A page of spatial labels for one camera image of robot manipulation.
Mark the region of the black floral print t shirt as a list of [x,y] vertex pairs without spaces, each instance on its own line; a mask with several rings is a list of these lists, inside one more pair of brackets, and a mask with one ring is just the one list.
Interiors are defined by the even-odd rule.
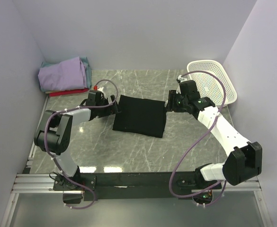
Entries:
[[113,130],[162,138],[166,125],[164,101],[120,96],[120,113],[115,116]]

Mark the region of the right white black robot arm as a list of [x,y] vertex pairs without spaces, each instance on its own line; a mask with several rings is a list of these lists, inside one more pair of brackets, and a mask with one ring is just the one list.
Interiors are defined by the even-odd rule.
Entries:
[[223,163],[197,168],[197,179],[203,183],[226,180],[236,186],[261,174],[262,146],[240,135],[210,98],[200,96],[195,81],[181,82],[177,90],[169,91],[167,110],[193,115],[210,130],[227,155]]

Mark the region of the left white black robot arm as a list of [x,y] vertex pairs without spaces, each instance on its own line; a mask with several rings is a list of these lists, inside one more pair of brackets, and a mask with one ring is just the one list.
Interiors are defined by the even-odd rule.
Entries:
[[92,89],[88,92],[87,99],[71,110],[44,111],[35,132],[34,144],[46,152],[59,169],[54,178],[55,185],[71,190],[84,185],[80,168],[68,151],[72,127],[120,113],[115,95],[111,95],[110,99],[111,103],[102,91]]

